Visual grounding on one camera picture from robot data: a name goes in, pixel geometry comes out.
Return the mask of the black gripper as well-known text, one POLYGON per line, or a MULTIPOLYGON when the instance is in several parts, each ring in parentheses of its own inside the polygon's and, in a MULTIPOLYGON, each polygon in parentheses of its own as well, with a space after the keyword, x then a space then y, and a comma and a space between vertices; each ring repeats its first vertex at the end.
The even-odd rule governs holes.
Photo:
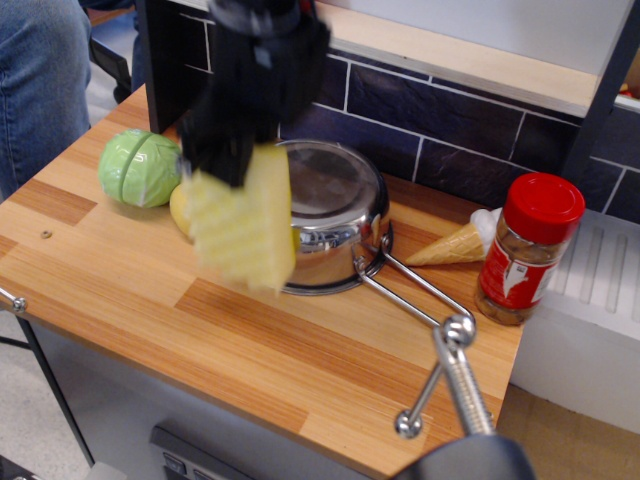
POLYGON ((213 76, 179 125, 191 170, 242 187, 255 139, 319 94, 331 31, 313 1, 209 1, 213 76))

